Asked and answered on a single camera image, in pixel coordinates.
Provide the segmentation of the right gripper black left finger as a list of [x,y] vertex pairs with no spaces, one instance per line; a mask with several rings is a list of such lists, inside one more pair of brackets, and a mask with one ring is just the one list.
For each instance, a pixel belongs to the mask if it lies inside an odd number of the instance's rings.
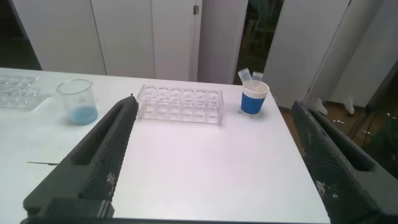
[[118,101],[24,199],[29,218],[108,218],[139,104]]

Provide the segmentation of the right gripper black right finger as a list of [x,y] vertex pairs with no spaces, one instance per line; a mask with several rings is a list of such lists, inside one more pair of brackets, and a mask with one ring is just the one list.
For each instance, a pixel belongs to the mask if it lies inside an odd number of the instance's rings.
[[331,121],[295,101],[304,162],[332,223],[397,223],[397,179]]

